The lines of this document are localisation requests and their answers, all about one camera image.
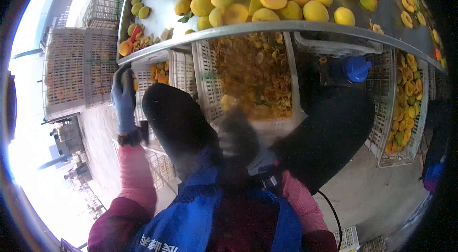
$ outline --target plastic crate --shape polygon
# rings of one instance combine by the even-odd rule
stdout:
[[[393,107],[396,98],[396,72],[397,72],[397,52],[391,48],[380,56],[371,56],[373,66],[369,70],[366,82],[366,92],[368,92],[375,103],[374,127],[369,134],[365,145],[373,152],[377,158],[378,166],[381,168],[398,165],[408,165],[413,162],[420,146],[421,135],[425,128],[426,115],[428,110],[429,94],[424,94],[420,100],[420,113],[415,118],[415,125],[407,145],[393,153],[385,153],[388,135],[392,126]],[[429,72],[425,61],[417,59],[418,71],[423,80],[423,92],[429,92]]]
[[[52,29],[43,63],[43,111],[47,119],[110,102],[117,70],[117,32]]]
[[[339,232],[334,233],[336,244],[339,245],[340,235]],[[351,226],[342,230],[342,243],[340,245],[340,252],[358,251],[359,240],[356,226]]]
[[[165,50],[155,53],[153,57],[132,64],[132,70],[138,81],[138,91],[135,95],[135,123],[140,126],[146,120],[141,106],[146,90],[152,85],[150,67],[159,62],[169,61],[169,84],[189,93],[193,98],[198,95],[194,64],[190,54],[175,50]],[[156,139],[150,128],[150,140]]]
[[[84,36],[81,29],[51,29],[43,63],[43,111],[48,119],[85,108]]]
[[[286,52],[291,73],[292,109],[291,118],[277,119],[274,121],[251,122],[257,133],[263,136],[267,145],[272,144],[277,138],[284,137],[294,130],[303,120],[299,98],[299,83],[297,80],[296,63],[293,46],[289,32],[283,33]],[[221,98],[223,91],[221,82],[215,69],[214,52],[209,41],[198,41],[192,44],[192,57],[196,71],[196,83],[199,103],[207,122],[216,130],[225,116]]]
[[[166,154],[146,150],[146,158],[151,165],[152,178],[156,189],[175,178],[173,164]]]
[[[372,62],[372,66],[366,80],[366,92],[373,98],[375,119],[365,145],[374,153],[379,163],[391,129],[390,118],[396,91],[394,54],[394,49],[389,48],[381,55],[371,55],[367,58]]]
[[[379,236],[361,246],[361,252],[385,252],[385,241]]]
[[[113,75],[118,69],[117,31],[90,29],[84,45],[84,89],[88,108],[111,103]]]
[[[121,0],[91,0],[83,16],[83,27],[117,30],[121,10]]]

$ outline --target metal table edge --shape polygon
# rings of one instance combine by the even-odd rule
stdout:
[[[123,65],[129,62],[135,62],[137,60],[147,57],[148,55],[154,52],[170,49],[176,46],[192,43],[195,41],[217,38],[221,36],[244,34],[255,31],[324,31],[349,36],[362,37],[370,41],[380,42],[404,50],[408,53],[415,55],[419,59],[425,60],[429,64],[436,67],[439,71],[445,72],[441,65],[432,57],[425,54],[416,47],[407,44],[401,40],[398,40],[394,37],[382,35],[364,28],[345,26],[334,23],[311,22],[303,20],[283,20],[275,22],[244,23],[194,32],[182,36],[179,39],[170,39],[136,51],[126,57],[119,59],[118,64]]]

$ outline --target building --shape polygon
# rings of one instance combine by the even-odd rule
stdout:
[[[72,2],[73,0],[45,1],[35,36],[36,48],[42,48],[44,51],[48,32],[52,26],[65,27]]]

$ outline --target stacked crates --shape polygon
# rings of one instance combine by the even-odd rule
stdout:
[[[117,32],[74,28],[49,32],[43,63],[43,109],[47,119],[110,102]]]
[[[121,0],[91,0],[83,17],[83,27],[117,31],[121,10]]]

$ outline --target green leaf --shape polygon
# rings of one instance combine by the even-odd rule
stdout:
[[[188,20],[189,20],[190,18],[192,18],[193,16],[194,16],[194,14],[192,13],[192,11],[189,11],[189,12],[186,13],[186,15],[185,15],[184,17],[182,17],[182,18],[179,19],[178,21],[179,21],[179,22],[182,22],[182,23],[184,24],[184,23],[187,23]]]

